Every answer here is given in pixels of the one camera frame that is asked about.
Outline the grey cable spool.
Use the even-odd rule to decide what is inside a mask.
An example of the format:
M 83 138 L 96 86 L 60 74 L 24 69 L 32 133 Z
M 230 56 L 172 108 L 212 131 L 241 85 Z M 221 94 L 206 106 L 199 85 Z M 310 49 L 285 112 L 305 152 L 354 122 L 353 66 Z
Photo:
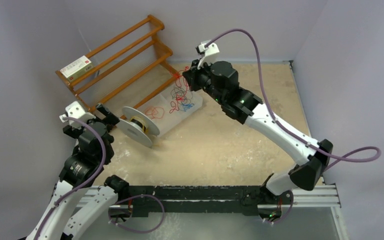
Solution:
M 148 116 L 133 107 L 122 107 L 122 114 L 125 119 L 120 118 L 116 127 L 130 139 L 151 148 L 153 146 L 151 137 L 160 134 L 158 126 Z

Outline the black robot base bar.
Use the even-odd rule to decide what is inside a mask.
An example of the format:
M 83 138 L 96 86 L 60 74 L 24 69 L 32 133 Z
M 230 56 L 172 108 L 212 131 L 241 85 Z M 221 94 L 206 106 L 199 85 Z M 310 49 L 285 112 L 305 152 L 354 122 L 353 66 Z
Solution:
M 116 175 L 107 177 L 103 185 L 115 190 L 118 206 L 133 217 L 163 212 L 238 213 L 276 221 L 282 208 L 293 203 L 291 191 L 275 196 L 260 185 L 130 185 Z

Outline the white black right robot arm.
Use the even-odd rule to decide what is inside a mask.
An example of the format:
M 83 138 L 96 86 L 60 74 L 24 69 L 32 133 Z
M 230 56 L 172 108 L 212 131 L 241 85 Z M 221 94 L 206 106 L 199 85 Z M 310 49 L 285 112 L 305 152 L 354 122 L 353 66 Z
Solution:
M 278 116 L 271 117 L 260 97 L 240 87 L 239 73 L 231 63 L 217 61 L 203 67 L 198 63 L 194 60 L 182 73 L 190 90 L 203 90 L 228 117 L 266 136 L 295 162 L 286 173 L 274 173 L 265 180 L 260 191 L 262 200 L 272 204 L 281 194 L 296 188 L 312 191 L 329 163 L 329 157 L 317 150 L 331 153 L 333 144 L 305 135 Z

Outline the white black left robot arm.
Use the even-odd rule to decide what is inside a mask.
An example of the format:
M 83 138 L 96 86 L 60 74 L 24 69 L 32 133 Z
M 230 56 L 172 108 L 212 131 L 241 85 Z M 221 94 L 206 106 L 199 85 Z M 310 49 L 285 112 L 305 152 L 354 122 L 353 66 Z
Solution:
M 103 118 L 86 111 L 78 101 L 69 104 L 60 115 L 60 120 L 67 124 L 63 133 L 75 139 L 76 144 L 64 162 L 44 214 L 26 239 L 78 240 L 110 201 L 118 205 L 128 201 L 128 189 L 117 185 L 110 190 L 109 197 L 99 196 L 74 212 L 114 156 L 114 137 L 110 131 L 120 119 L 101 103 L 95 108 Z

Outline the clear plastic tray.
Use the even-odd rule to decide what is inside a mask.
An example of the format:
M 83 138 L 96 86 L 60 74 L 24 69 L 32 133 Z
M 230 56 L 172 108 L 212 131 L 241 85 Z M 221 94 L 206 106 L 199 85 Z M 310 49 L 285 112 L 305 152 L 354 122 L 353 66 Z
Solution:
M 154 96 L 138 108 L 159 128 L 159 137 L 180 124 L 201 108 L 203 98 L 195 91 L 190 91 L 187 81 L 177 79 L 165 90 Z

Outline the white cardboard box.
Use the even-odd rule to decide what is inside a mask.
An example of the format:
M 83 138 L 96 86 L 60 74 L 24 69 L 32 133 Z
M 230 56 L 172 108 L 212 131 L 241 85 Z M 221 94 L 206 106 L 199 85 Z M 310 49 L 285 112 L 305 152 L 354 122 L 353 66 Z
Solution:
M 72 82 L 94 67 L 92 61 L 85 55 L 60 69 L 61 74 Z

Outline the orange wooden rack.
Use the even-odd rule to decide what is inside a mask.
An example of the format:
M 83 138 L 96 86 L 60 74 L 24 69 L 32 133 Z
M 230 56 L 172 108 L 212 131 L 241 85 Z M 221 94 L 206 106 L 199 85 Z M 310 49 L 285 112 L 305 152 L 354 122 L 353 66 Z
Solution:
M 79 101 L 88 112 L 95 113 L 96 106 L 92 106 L 86 103 L 86 101 L 82 98 L 81 95 L 87 90 L 89 90 L 92 86 L 101 82 L 104 78 L 108 77 L 110 74 L 117 71 L 122 66 L 132 61 L 134 58 L 138 57 L 140 54 L 142 54 L 149 48 L 153 48 L 156 59 L 151 63 L 148 63 L 145 67 L 141 67 L 138 73 L 134 74 L 124 83 L 115 87 L 115 89 L 111 90 L 109 93 L 105 94 L 97 102 L 105 104 L 108 101 L 114 99 L 122 91 L 127 89 L 131 84 L 138 81 L 141 77 L 149 73 L 157 66 L 162 66 L 165 70 L 170 73 L 171 77 L 166 80 L 162 85 L 158 86 L 155 90 L 149 93 L 149 95 L 147 95 L 145 98 L 136 103 L 134 105 L 135 108 L 141 107 L 147 101 L 149 101 L 157 94 L 165 90 L 170 84 L 172 84 L 176 80 L 175 75 L 177 73 L 177 70 L 173 68 L 168 62 L 168 58 L 173 55 L 173 51 L 160 40 L 158 35 L 159 32 L 165 29 L 165 25 L 160 19 L 151 14 L 149 14 L 145 19 L 131 26 L 127 30 L 119 33 L 107 42 L 98 46 L 94 50 L 91 50 L 88 53 L 84 54 L 84 56 L 86 56 L 92 61 L 92 58 L 95 55 L 101 53 L 110 46 L 113 46 L 115 43 L 132 34 L 137 29 L 142 28 L 144 25 L 149 26 L 149 30 L 146 32 L 146 34 L 134 40 L 132 43 L 125 46 L 123 49 L 117 51 L 101 63 L 93 63 L 92 69 L 90 69 L 74 81 L 69 82 L 69 80 L 61 74 L 60 69 L 55 71 L 55 74 L 58 76 L 58 78 L 65 84 L 65 86 L 73 94 L 76 100 Z

